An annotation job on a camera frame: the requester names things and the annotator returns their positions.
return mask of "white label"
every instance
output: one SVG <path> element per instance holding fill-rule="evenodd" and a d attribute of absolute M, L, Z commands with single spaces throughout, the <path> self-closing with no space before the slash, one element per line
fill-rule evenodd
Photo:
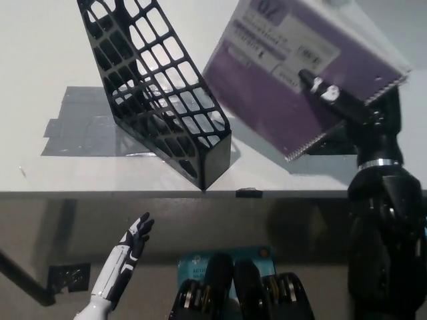
<path fill-rule="evenodd" d="M 287 14 L 274 25 L 251 7 L 234 15 L 225 36 L 248 59 L 296 93 L 302 90 L 298 77 L 302 69 L 319 74 L 340 55 L 339 48 L 293 15 Z"/>
<path fill-rule="evenodd" d="M 236 25 L 228 29 L 227 38 L 253 63 L 271 73 L 282 60 L 275 57 L 259 39 Z"/>

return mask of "small black object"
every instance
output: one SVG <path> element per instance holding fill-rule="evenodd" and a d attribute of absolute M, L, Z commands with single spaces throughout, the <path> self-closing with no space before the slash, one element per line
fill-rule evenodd
<path fill-rule="evenodd" d="M 53 294 L 62 292 L 68 288 L 68 292 L 80 292 L 89 290 L 91 277 L 91 264 L 52 266 L 49 268 L 47 288 Z"/>
<path fill-rule="evenodd" d="M 255 188 L 245 188 L 236 191 L 236 198 L 261 199 L 262 195 L 262 190 L 257 190 Z"/>
<path fill-rule="evenodd" d="M 230 166 L 230 124 L 157 0 L 77 2 L 116 123 L 207 189 Z"/>

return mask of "robotic arm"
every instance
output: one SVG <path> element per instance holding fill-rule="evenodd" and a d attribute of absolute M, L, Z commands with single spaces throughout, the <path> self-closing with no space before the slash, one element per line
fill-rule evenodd
<path fill-rule="evenodd" d="M 346 120 L 359 172 L 348 187 L 353 222 L 348 288 L 355 320 L 415 320 L 427 294 L 426 215 L 420 182 L 403 168 L 398 89 L 369 106 L 309 71 L 303 84 Z"/>
<path fill-rule="evenodd" d="M 87 307 L 74 320 L 107 320 L 115 310 L 141 257 L 154 220 L 149 213 L 139 218 L 111 251 L 93 287 Z"/>

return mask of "blue card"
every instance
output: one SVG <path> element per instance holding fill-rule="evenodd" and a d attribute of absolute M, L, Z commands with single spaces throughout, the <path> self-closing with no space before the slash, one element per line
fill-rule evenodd
<path fill-rule="evenodd" d="M 260 270 L 261 277 L 273 275 L 274 269 L 272 250 L 270 247 L 243 247 L 226 250 L 198 251 L 188 253 L 178 261 L 178 288 L 187 279 L 203 280 L 205 277 L 207 263 L 217 252 L 228 253 L 234 262 L 240 259 L 251 259 Z M 234 283 L 230 289 L 230 298 L 236 298 Z"/>

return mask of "gray tape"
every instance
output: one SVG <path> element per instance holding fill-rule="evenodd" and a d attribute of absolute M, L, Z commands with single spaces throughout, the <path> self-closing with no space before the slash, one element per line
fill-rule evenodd
<path fill-rule="evenodd" d="M 154 156 L 114 122 L 102 87 L 68 87 L 58 119 L 46 127 L 43 156 Z"/>

